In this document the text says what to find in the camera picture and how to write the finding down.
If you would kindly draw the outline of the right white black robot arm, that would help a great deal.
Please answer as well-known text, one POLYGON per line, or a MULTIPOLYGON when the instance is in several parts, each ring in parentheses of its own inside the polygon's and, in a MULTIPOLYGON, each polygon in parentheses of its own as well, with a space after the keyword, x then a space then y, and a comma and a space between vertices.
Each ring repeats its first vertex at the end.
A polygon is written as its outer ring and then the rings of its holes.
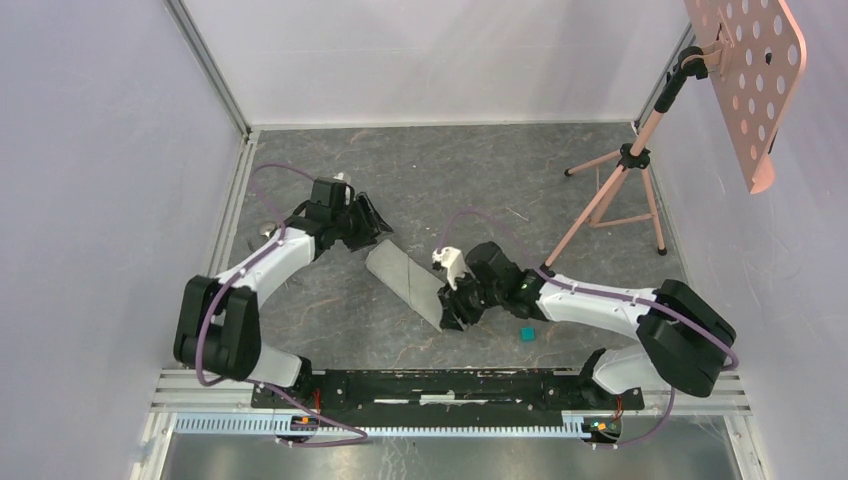
POLYGON ((584 365, 580 400, 602 408, 617 394, 668 386, 706 398, 719 375, 734 368, 734 328, 686 283, 667 279, 655 289, 578 282, 549 270, 522 269, 500 246, 485 242, 469 253, 441 247, 433 266, 447 274, 438 291, 439 326, 463 331, 491 308, 542 322, 574 323, 633 340, 602 348, 584 365))

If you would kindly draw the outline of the grey cloth napkin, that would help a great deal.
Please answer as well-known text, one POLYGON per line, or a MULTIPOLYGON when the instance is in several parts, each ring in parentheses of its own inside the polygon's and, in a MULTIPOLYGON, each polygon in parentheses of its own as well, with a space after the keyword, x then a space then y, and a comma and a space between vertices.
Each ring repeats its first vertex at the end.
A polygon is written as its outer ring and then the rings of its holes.
POLYGON ((367 256, 366 269, 438 332, 444 282, 416 263, 391 240, 380 242, 367 256))

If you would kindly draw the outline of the silver spoon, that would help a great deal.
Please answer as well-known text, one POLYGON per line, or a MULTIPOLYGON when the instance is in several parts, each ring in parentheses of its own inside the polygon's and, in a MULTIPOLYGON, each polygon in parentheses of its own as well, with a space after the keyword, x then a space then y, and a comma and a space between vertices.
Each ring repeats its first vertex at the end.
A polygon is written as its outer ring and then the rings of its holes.
POLYGON ((279 229, 279 225, 273 221, 263 222, 257 228, 257 234, 266 240, 272 238, 279 229))

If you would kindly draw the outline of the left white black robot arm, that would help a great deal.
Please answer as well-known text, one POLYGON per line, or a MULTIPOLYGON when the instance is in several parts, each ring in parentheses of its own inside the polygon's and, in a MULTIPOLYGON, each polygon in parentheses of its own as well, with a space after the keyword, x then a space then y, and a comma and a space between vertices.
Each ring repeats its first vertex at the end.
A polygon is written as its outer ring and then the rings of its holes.
POLYGON ((355 252, 392 231, 366 193, 340 179, 314 180, 309 199, 248 258, 214 277, 196 275, 187 282, 175 360, 198 372, 204 384, 210 374, 217 380, 258 381, 275 385, 288 406, 306 405, 314 394, 311 363, 263 342, 260 309, 337 242, 355 252))

